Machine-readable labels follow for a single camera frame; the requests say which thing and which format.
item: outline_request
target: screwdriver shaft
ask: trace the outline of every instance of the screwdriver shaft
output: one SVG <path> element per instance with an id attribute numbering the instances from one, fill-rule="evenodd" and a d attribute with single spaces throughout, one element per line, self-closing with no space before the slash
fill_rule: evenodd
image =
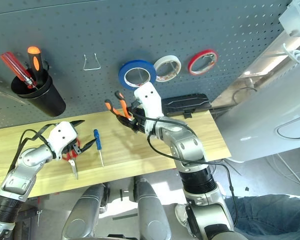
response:
<path id="1" fill-rule="evenodd" d="M 99 150 L 99 155 L 100 155 L 100 160 L 101 160 L 101 164 L 102 164 L 102 167 L 104 167 L 104 161 L 102 160 L 102 154 L 101 154 L 101 150 Z"/>

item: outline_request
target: white tape roll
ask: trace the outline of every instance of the white tape roll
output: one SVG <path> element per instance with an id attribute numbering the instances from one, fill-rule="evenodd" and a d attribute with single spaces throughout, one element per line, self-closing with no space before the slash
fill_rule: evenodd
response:
<path id="1" fill-rule="evenodd" d="M 168 55 L 168 56 L 161 57 L 155 62 L 155 64 L 153 65 L 155 71 L 158 72 L 158 69 L 165 64 L 171 64 L 172 71 L 165 76 L 158 76 L 157 74 L 155 79 L 157 82 L 163 83 L 163 82 L 170 81 L 171 79 L 175 78 L 181 70 L 181 62 L 179 61 L 179 59 L 174 55 Z"/>

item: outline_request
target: red tape roll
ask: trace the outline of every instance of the red tape roll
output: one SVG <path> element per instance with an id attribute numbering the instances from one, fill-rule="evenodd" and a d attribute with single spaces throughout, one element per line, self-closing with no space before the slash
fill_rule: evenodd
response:
<path id="1" fill-rule="evenodd" d="M 209 63 L 209 65 L 205 66 L 204 68 L 202 68 L 198 71 L 193 71 L 192 67 L 194 66 L 195 62 L 198 59 L 201 59 L 205 56 L 207 56 L 207 57 L 209 56 L 209 58 L 211 58 L 211 62 Z M 193 58 L 190 60 L 190 62 L 188 64 L 188 71 L 191 75 L 194 75 L 194 76 L 202 75 L 202 74 L 208 72 L 210 69 L 212 69 L 216 65 L 217 61 L 218 61 L 217 52 L 215 52 L 212 49 L 203 50 L 201 52 L 198 52 L 196 55 L 194 55 Z"/>

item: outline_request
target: screwdriver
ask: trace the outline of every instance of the screwdriver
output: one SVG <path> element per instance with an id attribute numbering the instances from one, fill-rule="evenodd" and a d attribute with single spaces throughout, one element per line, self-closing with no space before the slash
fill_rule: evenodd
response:
<path id="1" fill-rule="evenodd" d="M 14 72 L 14 74 L 23 81 L 28 89 L 37 89 L 37 82 L 31 78 L 30 73 L 22 66 L 15 55 L 7 51 L 0 55 L 2 61 Z"/>
<path id="2" fill-rule="evenodd" d="M 100 141 L 100 135 L 99 135 L 99 132 L 97 129 L 93 130 L 93 135 L 94 135 L 94 138 L 95 138 L 95 144 L 96 144 L 96 149 L 99 150 L 99 155 L 100 155 L 100 160 L 101 160 L 101 164 L 102 164 L 102 167 L 104 167 L 104 161 L 102 160 L 102 155 L 101 155 L 101 141 Z"/>
<path id="3" fill-rule="evenodd" d="M 41 59 L 41 50 L 36 46 L 30 46 L 27 52 L 35 80 L 38 86 L 41 87 L 44 84 L 44 68 Z"/>

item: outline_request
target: gray pegboard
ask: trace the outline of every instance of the gray pegboard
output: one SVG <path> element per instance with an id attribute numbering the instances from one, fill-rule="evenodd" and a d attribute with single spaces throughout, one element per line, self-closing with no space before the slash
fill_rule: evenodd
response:
<path id="1" fill-rule="evenodd" d="M 279 16 L 289 0 L 0 0 L 0 54 L 27 61 L 28 46 L 41 48 L 50 75 L 66 102 L 58 118 L 105 111 L 104 99 L 119 107 L 114 92 L 128 101 L 133 92 L 118 81 L 130 60 L 154 63 L 176 55 L 182 69 L 156 83 L 163 98 L 205 93 L 213 101 L 282 32 Z M 191 57 L 212 48 L 217 67 L 191 76 Z M 83 71 L 84 57 L 97 53 L 102 68 Z M 0 88 L 11 93 L 12 72 L 0 59 Z M 52 119 L 32 105 L 0 96 L 0 128 Z"/>

